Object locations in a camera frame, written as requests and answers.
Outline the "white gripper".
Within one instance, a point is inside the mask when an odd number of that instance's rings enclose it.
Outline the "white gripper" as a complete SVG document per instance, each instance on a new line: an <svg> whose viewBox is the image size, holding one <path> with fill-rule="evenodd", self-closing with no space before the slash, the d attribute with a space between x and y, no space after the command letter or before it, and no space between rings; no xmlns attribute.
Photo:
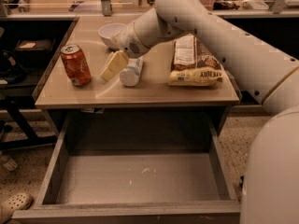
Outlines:
<svg viewBox="0 0 299 224"><path fill-rule="evenodd" d="M118 33L117 44L119 50L108 56L105 67L100 74L100 78L104 82L109 82L116 76L129 63L129 58L139 58L150 50L138 38L133 22L130 22Z"/></svg>

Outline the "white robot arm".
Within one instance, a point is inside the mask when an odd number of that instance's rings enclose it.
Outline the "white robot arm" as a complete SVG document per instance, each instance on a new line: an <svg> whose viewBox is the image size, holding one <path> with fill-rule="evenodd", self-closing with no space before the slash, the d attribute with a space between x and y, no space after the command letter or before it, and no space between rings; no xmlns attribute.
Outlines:
<svg viewBox="0 0 299 224"><path fill-rule="evenodd" d="M192 34L272 118L249 149L240 224L299 224L299 61L209 12L199 0L156 0L116 38L101 74L110 81L130 59Z"/></svg>

